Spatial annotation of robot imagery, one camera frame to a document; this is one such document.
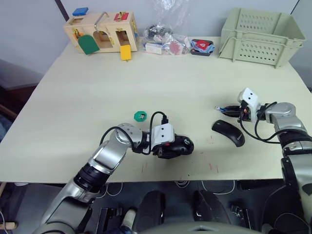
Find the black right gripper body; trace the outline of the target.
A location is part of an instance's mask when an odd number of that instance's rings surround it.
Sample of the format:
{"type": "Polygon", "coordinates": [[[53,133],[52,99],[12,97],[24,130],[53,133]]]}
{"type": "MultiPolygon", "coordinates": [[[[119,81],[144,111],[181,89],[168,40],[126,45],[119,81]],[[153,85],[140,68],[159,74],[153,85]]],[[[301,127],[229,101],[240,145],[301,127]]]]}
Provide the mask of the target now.
{"type": "Polygon", "coordinates": [[[238,116],[238,122],[251,122],[251,114],[250,114],[250,108],[248,107],[248,103],[245,101],[242,101],[239,106],[239,116],[238,116]]]}

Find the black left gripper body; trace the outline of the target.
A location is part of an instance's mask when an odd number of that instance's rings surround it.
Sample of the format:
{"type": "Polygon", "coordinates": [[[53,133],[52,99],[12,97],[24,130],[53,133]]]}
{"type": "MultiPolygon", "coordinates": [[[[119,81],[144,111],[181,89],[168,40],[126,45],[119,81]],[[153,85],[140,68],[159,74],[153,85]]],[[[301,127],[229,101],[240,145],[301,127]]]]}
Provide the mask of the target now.
{"type": "Polygon", "coordinates": [[[172,159],[179,156],[179,146],[176,143],[164,143],[153,147],[153,155],[162,159],[172,159]]]}

